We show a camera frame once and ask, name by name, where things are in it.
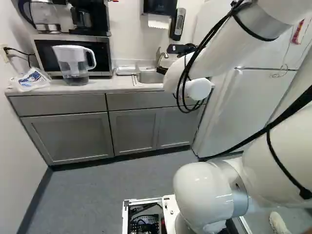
sink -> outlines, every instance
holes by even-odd
[[[133,76],[134,85],[163,85],[164,75],[157,73],[156,68],[140,68],[140,73]]]

electrical outlet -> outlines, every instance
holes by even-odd
[[[5,63],[9,62],[9,58],[4,50],[4,47],[8,47],[7,44],[0,44],[0,55]]]

kettle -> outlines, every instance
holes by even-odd
[[[29,16],[24,10],[24,5],[29,4]],[[57,10],[52,0],[19,0],[19,11],[21,15],[39,33],[60,33],[61,26]]]
[[[68,85],[85,85],[89,82],[89,70],[97,65],[93,50],[80,45],[55,45],[52,49]],[[87,53],[91,55],[92,66],[88,65]]]

floor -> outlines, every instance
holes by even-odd
[[[192,151],[54,172],[27,234],[120,234],[124,199],[173,193]]]

coffee maker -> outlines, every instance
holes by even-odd
[[[75,29],[70,34],[111,36],[108,0],[68,0]]]
[[[109,0],[19,0],[21,15],[35,27],[39,33],[61,33],[60,22],[54,5],[70,3],[70,16],[75,26],[70,34],[87,36],[111,36],[109,15]],[[25,12],[28,3],[30,10]]]

